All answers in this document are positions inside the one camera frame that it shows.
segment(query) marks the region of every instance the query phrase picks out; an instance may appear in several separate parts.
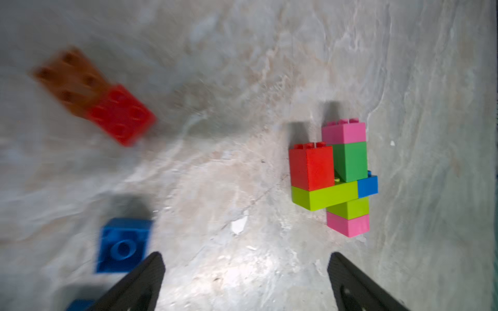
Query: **lego stud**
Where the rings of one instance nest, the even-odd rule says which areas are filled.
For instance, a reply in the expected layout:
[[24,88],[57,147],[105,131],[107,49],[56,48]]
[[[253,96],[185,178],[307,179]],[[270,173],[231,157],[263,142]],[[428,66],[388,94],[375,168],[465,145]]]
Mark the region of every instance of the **lego stud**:
[[125,138],[128,134],[128,127],[124,124],[121,124],[121,123],[115,124],[113,126],[111,132],[117,138]]
[[93,75],[86,75],[83,78],[83,84],[91,89],[97,85],[97,78]]
[[126,96],[119,92],[119,91],[114,91],[109,95],[109,98],[114,104],[123,104],[125,105],[124,101],[126,100]]
[[136,252],[136,243],[132,240],[123,240],[111,247],[111,257],[117,261],[133,256]]
[[68,90],[62,91],[60,95],[60,99],[65,102],[66,104],[73,104],[74,103],[74,96],[73,93],[71,93]]
[[129,110],[129,115],[135,121],[142,121],[143,119],[145,119],[145,111],[138,106],[131,107]]
[[107,109],[102,106],[97,106],[92,111],[92,119],[97,122],[103,122],[104,120],[109,118],[109,114]]
[[69,66],[76,66],[78,63],[78,56],[72,52],[67,52],[62,56],[62,62]]
[[36,73],[37,78],[45,81],[45,82],[53,82],[55,80],[55,71],[50,68],[44,67],[41,68]]

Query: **blurred blocks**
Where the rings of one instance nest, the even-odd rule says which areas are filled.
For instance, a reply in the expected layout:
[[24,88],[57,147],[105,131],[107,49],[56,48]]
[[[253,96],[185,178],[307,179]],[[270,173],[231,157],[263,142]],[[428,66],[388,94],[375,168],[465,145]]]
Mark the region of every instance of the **blurred blocks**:
[[97,273],[130,272],[145,257],[151,220],[114,218],[102,228]]
[[73,115],[86,117],[111,87],[77,48],[59,53],[36,69],[34,77]]
[[364,179],[368,176],[367,142],[333,145],[334,169],[345,182]]
[[358,198],[368,197],[378,193],[378,178],[368,173],[368,178],[358,180]]
[[331,212],[345,219],[358,218],[369,213],[369,199],[361,198],[327,207]]
[[305,209],[315,211],[358,198],[358,183],[341,183],[314,191],[292,187],[292,201]]
[[154,114],[123,86],[112,87],[88,119],[125,147],[133,146],[155,122]]
[[370,215],[345,219],[327,212],[327,226],[347,237],[354,237],[370,230]]
[[313,191],[331,187],[334,182],[334,152],[324,142],[294,145],[289,150],[290,183]]
[[74,300],[69,307],[67,307],[66,311],[85,311],[93,305],[94,302],[94,300]]
[[367,141],[366,125],[363,122],[360,123],[357,118],[329,122],[322,127],[322,139],[327,145]]

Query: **marble surface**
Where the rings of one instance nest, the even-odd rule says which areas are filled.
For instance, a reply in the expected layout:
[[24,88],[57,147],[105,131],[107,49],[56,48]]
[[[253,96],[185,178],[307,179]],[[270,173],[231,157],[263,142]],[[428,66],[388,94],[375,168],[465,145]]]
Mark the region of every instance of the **marble surface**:
[[[153,217],[157,310],[336,310],[340,251],[412,311],[487,310],[493,277],[494,1],[20,0],[0,4],[0,305],[63,310],[100,227]],[[133,148],[29,75],[76,45],[157,115]],[[368,124],[371,231],[290,200],[287,149]]]

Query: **green lego brick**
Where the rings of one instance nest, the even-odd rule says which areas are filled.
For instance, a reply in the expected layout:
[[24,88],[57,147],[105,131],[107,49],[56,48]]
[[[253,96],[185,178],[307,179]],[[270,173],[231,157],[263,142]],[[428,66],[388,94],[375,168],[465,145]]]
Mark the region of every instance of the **green lego brick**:
[[334,169],[340,179],[352,182],[368,177],[367,142],[338,144],[334,147]]
[[369,213],[368,197],[327,207],[327,211],[345,219],[353,219]]
[[358,182],[336,182],[335,186],[306,191],[292,187],[292,201],[310,211],[323,209],[358,198]]

